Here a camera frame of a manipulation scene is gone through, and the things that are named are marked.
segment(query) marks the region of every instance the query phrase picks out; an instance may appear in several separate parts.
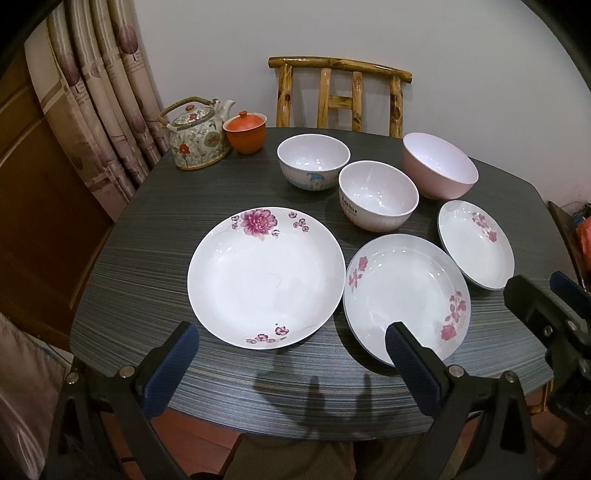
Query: dark wood grain table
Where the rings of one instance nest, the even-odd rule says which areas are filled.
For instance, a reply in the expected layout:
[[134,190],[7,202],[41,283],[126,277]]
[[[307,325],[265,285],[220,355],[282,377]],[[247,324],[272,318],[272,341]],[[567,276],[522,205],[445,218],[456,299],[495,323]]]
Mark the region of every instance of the dark wood grain table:
[[[188,320],[198,325],[200,348],[172,408],[248,432],[300,439],[356,440],[425,431],[430,418],[419,412],[395,369],[357,343],[342,305],[308,339],[267,351],[222,342],[199,324],[189,305],[191,256],[210,229],[235,212],[277,205],[308,213],[334,234],[347,262],[378,236],[345,217],[337,188],[305,192],[283,178],[277,146],[305,132],[342,140],[351,161],[401,165],[401,140],[301,128],[270,128],[259,153],[232,152],[202,170],[176,169],[169,152],[138,190],[96,261],[72,328],[72,352],[113,375],[123,365],[138,364],[180,321]],[[480,180],[463,198],[502,226],[515,254],[515,273],[546,291],[555,270],[574,278],[563,241],[535,188],[485,163],[476,166]],[[398,232],[439,245],[436,217],[442,204],[421,198]],[[470,283],[469,290],[470,327],[446,363],[490,377],[513,369],[526,392],[548,381],[544,348],[507,311],[502,293]]]

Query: brown corduroy pants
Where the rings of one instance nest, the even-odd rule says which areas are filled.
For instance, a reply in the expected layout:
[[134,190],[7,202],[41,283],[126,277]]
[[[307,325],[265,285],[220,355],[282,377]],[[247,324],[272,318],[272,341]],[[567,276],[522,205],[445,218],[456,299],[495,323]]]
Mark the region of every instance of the brown corduroy pants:
[[[224,480],[394,480],[422,438],[356,442],[353,467],[349,443],[246,435]],[[458,444],[439,480],[453,478],[462,457]]]

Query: large white plate with pink flower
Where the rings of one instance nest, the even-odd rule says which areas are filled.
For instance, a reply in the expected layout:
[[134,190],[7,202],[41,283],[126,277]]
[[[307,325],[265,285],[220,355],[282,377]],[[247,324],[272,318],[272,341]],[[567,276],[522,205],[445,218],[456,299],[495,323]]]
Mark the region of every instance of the large white plate with pink flower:
[[393,365],[385,334],[403,322],[418,342],[445,360],[470,323],[470,294],[453,260],[412,235],[384,235],[364,245],[347,270],[343,305],[349,326],[375,358]]
[[515,259],[493,217],[472,203],[452,200],[439,210],[437,229],[443,248],[468,279],[488,290],[505,288]]
[[242,348],[291,345],[334,313],[345,286],[345,259],[315,218],[282,207],[236,213],[197,246],[187,275],[201,324]]

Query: white plate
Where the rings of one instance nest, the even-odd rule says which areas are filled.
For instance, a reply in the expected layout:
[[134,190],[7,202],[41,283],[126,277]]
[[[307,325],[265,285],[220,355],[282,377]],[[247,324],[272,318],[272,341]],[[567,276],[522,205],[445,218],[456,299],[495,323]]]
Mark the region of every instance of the white plate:
[[329,230],[281,207],[246,210],[211,230],[193,254],[189,300],[213,335],[243,348],[296,343],[335,311],[345,259]]
[[452,200],[439,210],[437,229],[445,250],[468,279],[489,290],[505,288],[515,260],[494,218],[476,205]]
[[452,259],[412,235],[385,235],[364,245],[347,270],[343,305],[363,347],[385,364],[385,333],[403,322],[418,342],[445,360],[470,323],[470,293]]

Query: red tile floor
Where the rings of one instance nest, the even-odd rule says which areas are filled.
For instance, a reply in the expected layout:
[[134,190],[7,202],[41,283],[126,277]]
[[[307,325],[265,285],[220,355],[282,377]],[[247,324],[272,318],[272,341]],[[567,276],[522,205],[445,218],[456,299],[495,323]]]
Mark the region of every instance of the red tile floor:
[[[541,390],[537,390],[527,396],[528,404],[537,404],[540,398]],[[119,456],[131,456],[115,416],[103,414],[103,421]],[[470,443],[476,423],[477,420],[472,420],[464,428],[460,438],[464,449]],[[558,445],[564,436],[564,424],[550,412],[534,416],[532,424],[538,432],[555,445]],[[236,430],[198,420],[170,408],[163,415],[154,419],[152,426],[164,446],[188,475],[195,472],[218,473],[240,435],[240,432]],[[546,469],[551,465],[553,458],[541,448],[536,448],[536,450],[538,467]],[[131,479],[144,479],[136,463],[126,462],[124,465]]]

